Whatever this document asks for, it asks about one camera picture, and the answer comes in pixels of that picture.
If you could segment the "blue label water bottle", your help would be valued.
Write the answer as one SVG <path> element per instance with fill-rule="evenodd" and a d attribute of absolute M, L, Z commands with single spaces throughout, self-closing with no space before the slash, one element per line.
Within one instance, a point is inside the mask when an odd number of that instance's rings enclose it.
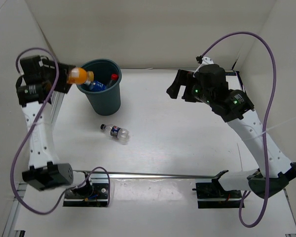
<path fill-rule="evenodd" d="M 88 91 L 91 92 L 100 92 L 106 90 L 106 86 L 98 81 L 86 81 L 84 83 Z"/>

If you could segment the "orange juice bottle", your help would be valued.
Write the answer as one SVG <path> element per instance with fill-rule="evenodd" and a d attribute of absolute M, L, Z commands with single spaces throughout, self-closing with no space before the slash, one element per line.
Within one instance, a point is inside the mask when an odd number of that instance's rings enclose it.
<path fill-rule="evenodd" d="M 69 71 L 67 83 L 68 84 L 84 84 L 94 80 L 94 73 L 92 71 L 86 71 L 83 68 L 75 67 Z"/>

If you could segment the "black cap Pepsi bottle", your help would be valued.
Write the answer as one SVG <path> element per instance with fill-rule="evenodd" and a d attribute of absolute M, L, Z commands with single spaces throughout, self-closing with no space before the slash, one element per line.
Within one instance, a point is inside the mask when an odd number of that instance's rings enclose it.
<path fill-rule="evenodd" d="M 113 124 L 102 124 L 100 129 L 107 137 L 123 145 L 126 145 L 129 141 L 130 133 L 125 128 Z"/>

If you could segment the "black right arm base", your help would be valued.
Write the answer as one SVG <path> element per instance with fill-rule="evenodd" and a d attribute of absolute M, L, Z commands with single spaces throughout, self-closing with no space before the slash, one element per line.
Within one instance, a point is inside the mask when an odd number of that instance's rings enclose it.
<path fill-rule="evenodd" d="M 220 191 L 213 183 L 196 183 L 195 188 L 198 209 L 239 208 L 241 191 Z"/>

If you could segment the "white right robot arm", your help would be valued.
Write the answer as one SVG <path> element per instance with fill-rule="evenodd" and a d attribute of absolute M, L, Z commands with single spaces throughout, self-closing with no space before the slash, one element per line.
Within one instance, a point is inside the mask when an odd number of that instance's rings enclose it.
<path fill-rule="evenodd" d="M 259 166 L 249 171 L 219 173 L 212 179 L 212 193 L 215 196 L 222 198 L 229 191 L 240 190 L 251 191 L 260 198 L 269 198 L 296 178 L 296 162 L 280 151 L 269 134 L 266 134 L 266 142 L 263 142 L 262 122 L 253 103 L 245 92 L 228 87 L 223 68 L 209 64 L 195 73 L 178 70 L 166 92 L 176 99 L 181 86 L 185 87 L 182 99 L 210 106 L 212 112 L 238 134 Z"/>

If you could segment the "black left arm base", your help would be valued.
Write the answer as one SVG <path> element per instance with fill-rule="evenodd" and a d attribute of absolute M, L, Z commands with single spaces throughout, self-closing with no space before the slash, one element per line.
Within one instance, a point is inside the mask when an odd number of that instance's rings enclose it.
<path fill-rule="evenodd" d="M 95 173 L 82 188 L 66 191 L 63 207 L 108 207 L 110 179 L 105 173 Z"/>

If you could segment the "red label water bottle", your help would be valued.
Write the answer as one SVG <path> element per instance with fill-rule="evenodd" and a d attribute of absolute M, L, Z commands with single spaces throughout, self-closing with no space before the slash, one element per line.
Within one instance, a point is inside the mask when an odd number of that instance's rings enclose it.
<path fill-rule="evenodd" d="M 111 79 L 109 83 L 107 84 L 107 89 L 112 87 L 117 81 L 118 81 L 119 75 L 118 74 L 112 74 Z"/>

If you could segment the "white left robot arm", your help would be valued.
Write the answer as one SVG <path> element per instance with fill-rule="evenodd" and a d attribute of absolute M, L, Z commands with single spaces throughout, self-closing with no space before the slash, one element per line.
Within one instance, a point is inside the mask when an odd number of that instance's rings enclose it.
<path fill-rule="evenodd" d="M 24 75 L 16 83 L 19 104 L 26 119 L 29 135 L 30 159 L 28 170 L 22 173 L 24 182 L 38 191 L 61 186 L 76 188 L 78 194 L 87 198 L 93 194 L 94 186 L 85 181 L 84 172 L 73 171 L 69 163 L 61 163 L 53 141 L 52 100 L 48 94 L 55 77 L 59 79 L 56 91 L 67 93 L 68 72 L 72 65 L 55 63 L 42 56 L 31 56 L 20 61 Z"/>

